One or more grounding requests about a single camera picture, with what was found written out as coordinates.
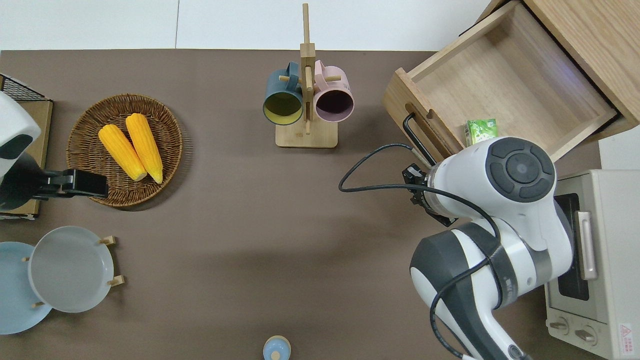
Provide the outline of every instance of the wooden mug tree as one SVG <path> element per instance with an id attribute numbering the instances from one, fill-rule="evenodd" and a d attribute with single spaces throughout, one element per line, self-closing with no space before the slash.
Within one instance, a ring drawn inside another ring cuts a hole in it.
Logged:
<path id="1" fill-rule="evenodd" d="M 276 145 L 280 147 L 324 147 L 338 145 L 338 123 L 320 119 L 314 109 L 314 71 L 316 45 L 309 40 L 309 5 L 302 4 L 305 42 L 300 44 L 300 83 L 302 118 L 291 125 L 276 125 Z M 280 76 L 280 80 L 289 78 Z M 337 78 L 326 78 L 336 81 Z"/>

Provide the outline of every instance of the plate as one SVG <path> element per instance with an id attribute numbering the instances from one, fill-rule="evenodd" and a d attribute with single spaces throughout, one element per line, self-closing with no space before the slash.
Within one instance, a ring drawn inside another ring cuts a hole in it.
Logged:
<path id="1" fill-rule="evenodd" d="M 31 307 L 40 299 L 29 285 L 29 265 L 22 258 L 32 252 L 33 246 L 29 244 L 0 243 L 0 335 L 30 329 L 51 311 L 47 304 Z"/>
<path id="2" fill-rule="evenodd" d="M 38 241 L 29 260 L 29 282 L 41 301 L 65 313 L 87 311 L 104 299 L 113 259 L 87 229 L 63 226 Z"/>
<path id="3" fill-rule="evenodd" d="M 98 131 L 115 124 L 131 141 L 126 118 L 132 113 L 147 117 L 163 164 L 163 182 L 151 176 L 133 181 L 120 168 L 98 138 Z M 182 157 L 182 132 L 175 116 L 164 104 L 151 97 L 121 94 L 101 100 L 89 107 L 78 119 L 67 142 L 67 166 L 107 177 L 109 196 L 90 197 L 99 204 L 123 208 L 141 204 L 156 196 L 175 175 Z"/>

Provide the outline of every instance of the wooden drawer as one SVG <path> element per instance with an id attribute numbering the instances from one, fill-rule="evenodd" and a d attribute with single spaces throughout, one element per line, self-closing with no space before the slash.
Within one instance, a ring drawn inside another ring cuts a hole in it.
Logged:
<path id="1" fill-rule="evenodd" d="M 520 1 L 495 10 L 415 69 L 398 69 L 383 103 L 436 161 L 466 146 L 468 120 L 496 119 L 557 160 L 617 115 Z"/>

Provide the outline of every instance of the wooden base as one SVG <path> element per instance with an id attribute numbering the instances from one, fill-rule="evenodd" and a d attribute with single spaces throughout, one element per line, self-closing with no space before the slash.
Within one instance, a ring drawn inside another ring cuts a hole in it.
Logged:
<path id="1" fill-rule="evenodd" d="M 276 145 L 316 148 L 333 148 L 338 145 L 338 123 L 314 117 L 309 125 L 309 134 L 304 117 L 291 125 L 276 125 Z"/>

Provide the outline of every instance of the wooden cabinet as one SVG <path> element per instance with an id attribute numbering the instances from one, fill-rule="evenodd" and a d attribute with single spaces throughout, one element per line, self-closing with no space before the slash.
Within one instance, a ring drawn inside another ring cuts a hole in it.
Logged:
<path id="1" fill-rule="evenodd" d="M 437 161 L 466 146 L 468 120 L 495 118 L 501 136 L 531 140 L 554 161 L 589 136 L 630 129 L 640 118 L 640 47 L 617 26 L 623 10 L 596 3 L 494 1 L 456 41 L 398 69 L 383 103 L 399 126 L 416 114 L 410 127 Z M 595 22 L 599 7 L 606 15 Z M 602 46 L 614 40 L 617 53 Z"/>

